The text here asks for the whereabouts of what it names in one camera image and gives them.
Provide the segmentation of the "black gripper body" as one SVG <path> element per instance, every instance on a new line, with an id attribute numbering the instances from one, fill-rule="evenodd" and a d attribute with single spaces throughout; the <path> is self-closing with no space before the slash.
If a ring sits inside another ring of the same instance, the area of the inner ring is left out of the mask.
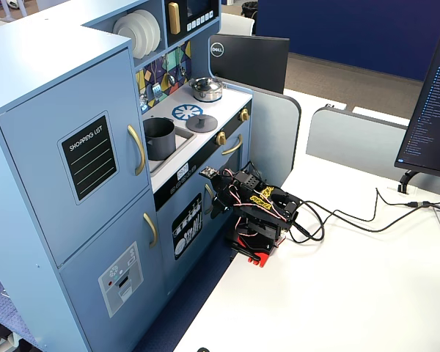
<path id="1" fill-rule="evenodd" d="M 213 177 L 213 187 L 216 192 L 213 206 L 233 206 L 241 203 L 235 189 L 234 176 L 235 174 L 230 169 L 216 170 Z"/>

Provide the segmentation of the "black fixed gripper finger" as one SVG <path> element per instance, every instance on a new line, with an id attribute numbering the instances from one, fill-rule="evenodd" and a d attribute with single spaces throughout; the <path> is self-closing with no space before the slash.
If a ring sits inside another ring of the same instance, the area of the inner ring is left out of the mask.
<path id="1" fill-rule="evenodd" d="M 218 215 L 226 212 L 227 206 L 218 198 L 215 197 L 212 202 L 212 211 L 210 212 L 210 218 L 215 219 Z"/>

